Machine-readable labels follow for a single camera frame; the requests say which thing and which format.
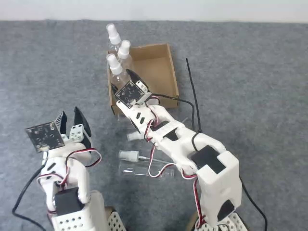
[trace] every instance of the clear plastic bottle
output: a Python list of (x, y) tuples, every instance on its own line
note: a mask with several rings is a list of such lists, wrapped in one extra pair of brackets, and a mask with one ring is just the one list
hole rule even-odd
[(110, 81), (113, 87), (113, 92), (115, 93), (130, 81), (130, 77), (126, 70), (122, 68), (114, 54), (109, 54), (106, 58), (112, 73)]
[[(153, 162), (151, 165), (151, 173), (156, 175), (165, 164)], [(119, 175), (120, 176), (149, 176), (148, 173), (149, 161), (131, 162), (127, 160), (120, 160)], [(166, 168), (159, 179), (170, 179), (174, 177), (174, 169)]]
[(109, 40), (110, 40), (109, 50), (118, 52), (120, 45), (121, 45), (121, 37), (118, 31), (116, 30), (115, 25), (110, 23), (106, 26), (106, 29), (108, 31)]
[(118, 60), (121, 63), (124, 70), (126, 69), (134, 70), (133, 59), (129, 54), (129, 49), (130, 49), (130, 41), (123, 40), (119, 48), (119, 51), (117, 52)]

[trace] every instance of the black cable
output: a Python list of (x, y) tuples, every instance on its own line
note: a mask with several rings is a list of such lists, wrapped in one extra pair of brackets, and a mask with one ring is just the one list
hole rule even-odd
[(242, 187), (243, 187), (243, 189), (244, 189), (244, 192), (246, 193), (248, 199), (250, 200), (250, 202), (254, 205), (254, 207), (259, 211), (259, 213), (260, 213), (260, 214), (262, 215), (262, 217), (264, 218), (264, 223), (265, 223), (265, 225), (264, 225), (264, 231), (267, 231), (267, 230), (268, 230), (268, 219), (267, 219), (266, 215), (262, 212), (262, 210), (256, 205), (256, 203), (254, 202), (254, 200), (251, 198), (251, 196), (249, 195), (249, 193), (248, 193), (248, 191), (247, 191), (246, 186), (244, 185), (244, 182), (243, 182), (241, 176), (239, 176), (239, 177), (240, 177), (240, 180), (241, 180), (241, 182), (242, 182)]
[(186, 58), (186, 65), (187, 65), (187, 69), (188, 69), (189, 80), (191, 82), (191, 86), (192, 86), (192, 90), (193, 90), (192, 92), (193, 92), (193, 97), (194, 97), (194, 103), (196, 105), (196, 110), (197, 110), (198, 132), (202, 132), (197, 95), (196, 95), (196, 90), (194, 89), (194, 84), (193, 84), (193, 79), (192, 79), (193, 77), (192, 77), (191, 69), (189, 67), (188, 58)]
[(171, 96), (167, 96), (167, 95), (163, 95), (163, 94), (152, 93), (152, 95), (164, 97), (164, 98), (168, 98), (168, 99), (172, 99), (172, 100), (177, 100), (177, 101), (181, 101), (181, 102), (184, 102), (184, 103), (188, 103), (192, 107), (192, 129), (195, 130), (195, 127), (194, 127), (194, 105), (191, 102), (189, 102), (188, 100), (183, 100), (183, 99), (180, 99), (180, 98), (171, 97)]
[(46, 156), (46, 161), (45, 163), (33, 174), (33, 176), (30, 178), (30, 180), (27, 182), (27, 184), (24, 186), (24, 188), (21, 190), (18, 198), (17, 198), (17, 201), (14, 205), (14, 208), (12, 209), (12, 214), (15, 216), (15, 217), (18, 217), (18, 218), (21, 218), (21, 219), (24, 219), (24, 220), (27, 220), (29, 222), (31, 222), (32, 224), (38, 226), (41, 230), (43, 231), (46, 231), (46, 229), (39, 223), (37, 223), (36, 221), (30, 219), (30, 218), (27, 218), (23, 215), (20, 215), (18, 213), (16, 213), (16, 210), (21, 202), (21, 199), (23, 198), (26, 190), (28, 189), (28, 187), (30, 186), (31, 182), (38, 176), (38, 174), (41, 172), (41, 170), (46, 166), (46, 163), (47, 163), (47, 160), (48, 160), (48, 152), (47, 152), (47, 156)]
[(196, 145), (194, 144), (194, 138), (196, 138), (196, 136), (199, 134), (199, 132), (196, 132), (195, 134), (194, 134), (194, 136), (192, 137), (192, 146), (193, 146), (193, 148), (194, 148), (194, 150), (197, 152), (198, 151), (198, 149), (197, 149), (197, 147), (196, 147)]

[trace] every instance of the white spray nozzle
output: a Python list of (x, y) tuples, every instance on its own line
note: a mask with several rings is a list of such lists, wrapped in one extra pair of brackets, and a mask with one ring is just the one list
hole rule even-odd
[(110, 23), (106, 26), (106, 29), (108, 31), (109, 40), (111, 44), (113, 45), (119, 44), (121, 42), (121, 38), (120, 38), (119, 33), (116, 30), (115, 25)]
[(128, 160), (131, 162), (138, 162), (139, 152), (138, 151), (119, 151), (119, 159)]
[(143, 136), (140, 135), (140, 133), (138, 131), (127, 134), (127, 140), (128, 141), (141, 140), (141, 139), (143, 139)]
[(130, 41), (123, 40), (117, 55), (120, 59), (126, 59), (129, 55)]
[(116, 56), (114, 54), (109, 54), (106, 58), (112, 74), (119, 75), (123, 71), (123, 68), (119, 61), (116, 59)]

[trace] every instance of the white wall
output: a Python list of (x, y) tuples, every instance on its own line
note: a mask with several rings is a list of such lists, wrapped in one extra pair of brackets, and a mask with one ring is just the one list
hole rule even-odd
[(308, 23), (308, 0), (0, 0), (0, 20)]

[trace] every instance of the gray carpet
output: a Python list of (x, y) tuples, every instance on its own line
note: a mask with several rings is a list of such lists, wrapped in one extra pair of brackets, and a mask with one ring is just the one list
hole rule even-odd
[[(150, 144), (128, 143), (108, 101), (107, 22), (0, 22), (0, 229), (38, 230), (11, 215), (15, 200), (41, 163), (24, 128), (55, 119), (77, 105), (87, 117), (103, 161), (90, 169), (101, 191), (130, 231), (184, 230), (195, 211), (192, 182), (118, 176), (117, 154)], [(190, 60), (204, 132), (240, 160), (251, 196), (271, 231), (307, 230), (308, 25), (118, 22), (132, 45), (167, 42), (180, 95), (193, 100), (185, 58)], [(178, 120), (191, 110), (170, 110)], [(157, 152), (157, 158), (164, 157)], [(44, 193), (33, 183), (19, 212), (51, 230)], [(243, 194), (239, 214), (252, 231), (262, 217)]]

